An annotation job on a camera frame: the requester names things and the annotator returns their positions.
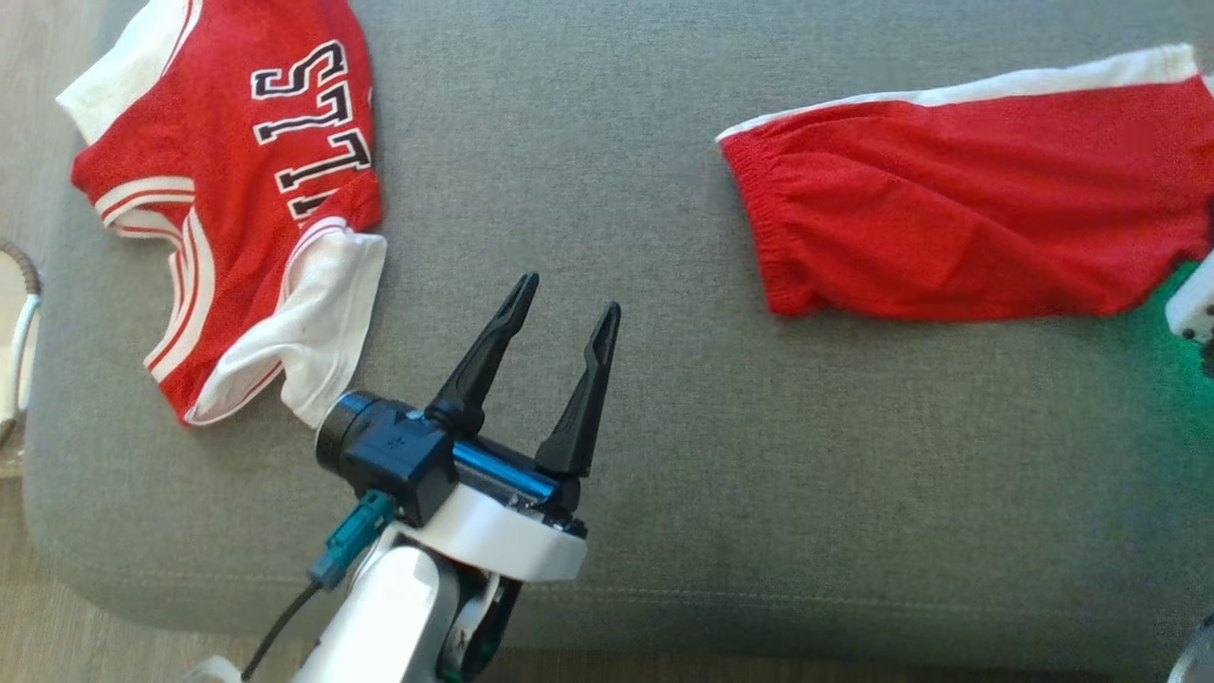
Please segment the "blue connector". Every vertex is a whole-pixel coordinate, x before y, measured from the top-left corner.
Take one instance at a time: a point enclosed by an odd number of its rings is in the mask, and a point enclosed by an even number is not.
[[[396,519],[396,501],[386,494],[368,491],[358,507],[341,523],[324,546],[329,551],[312,563],[307,575],[325,591],[333,591],[346,577],[346,571],[358,554],[379,537],[380,531]]]

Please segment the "white device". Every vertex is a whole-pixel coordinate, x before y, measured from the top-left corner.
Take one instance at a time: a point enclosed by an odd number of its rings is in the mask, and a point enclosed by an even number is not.
[[[374,541],[295,683],[463,683],[492,660],[526,584],[571,581],[586,557],[573,513],[590,473],[620,308],[607,306],[586,369],[534,457],[478,436],[484,398],[539,284],[524,274],[425,410],[352,392],[317,432],[320,467],[359,499],[308,570],[312,584],[239,673],[212,659],[189,682],[249,681],[295,611],[333,590]]]
[[[293,681],[439,683],[437,671],[465,661],[489,608],[503,599],[504,576],[569,581],[585,554],[584,540],[459,485],[425,528],[393,523],[384,531]],[[463,609],[448,558],[484,571]]]
[[[0,239],[6,267],[0,267],[0,329],[12,329],[8,364],[0,375],[0,446],[12,436],[29,403],[29,366],[33,363],[36,313],[42,283],[34,262],[19,246]]]

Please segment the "red jersey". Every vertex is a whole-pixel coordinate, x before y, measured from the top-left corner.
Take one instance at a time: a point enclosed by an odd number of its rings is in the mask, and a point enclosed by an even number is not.
[[[1210,250],[1214,96],[1187,45],[860,95],[717,141],[779,314],[1111,314]]]
[[[371,64],[345,0],[151,0],[58,97],[73,183],[123,237],[168,239],[169,328],[144,364],[208,425],[280,371],[317,425],[362,351],[385,244]]]

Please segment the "cable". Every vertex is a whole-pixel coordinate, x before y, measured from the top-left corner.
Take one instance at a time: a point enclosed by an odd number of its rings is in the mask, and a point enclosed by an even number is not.
[[[38,278],[38,268],[34,261],[7,239],[0,239],[0,251],[12,257],[21,269],[21,277],[25,280],[25,303],[17,317],[17,325],[12,332],[12,343],[8,348],[8,382],[5,387],[4,397],[0,399],[0,446],[8,442],[21,419],[21,376],[22,364],[25,359],[25,341],[29,337],[29,326],[33,323],[34,313],[41,300],[42,283]]]
[[[282,632],[283,627],[287,626],[287,622],[295,616],[295,613],[300,611],[300,608],[307,604],[307,602],[312,599],[312,596],[314,596],[319,590],[319,581],[308,584],[307,588],[305,588],[304,592],[295,598],[295,602],[291,603],[282,615],[279,615],[278,621],[276,621],[270,628],[270,633],[266,633],[265,639],[262,639],[261,644],[257,645],[257,651],[253,653],[253,659],[249,660],[249,666],[246,666],[244,668],[244,673],[240,675],[240,681],[246,682],[253,678],[254,672],[257,671],[257,665],[261,664],[261,659],[266,656],[266,653],[270,651],[270,647],[274,644],[274,638],[278,638],[278,633]]]

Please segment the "gray cushion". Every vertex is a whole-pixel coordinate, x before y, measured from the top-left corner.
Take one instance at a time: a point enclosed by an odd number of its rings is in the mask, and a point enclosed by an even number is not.
[[[124,0],[103,46],[135,11]],[[624,308],[590,557],[516,645],[1155,671],[1214,601],[1214,386],[1161,300],[1112,319],[777,319],[713,137],[756,114],[1065,66],[1214,53],[1214,4],[356,0],[390,255],[356,385],[426,402],[543,275],[486,433],[548,434]],[[260,633],[350,508],[271,389],[174,423],[141,360],[165,246],[83,197],[49,255],[27,473],[63,579],[157,626]],[[336,601],[296,626],[316,633]]]

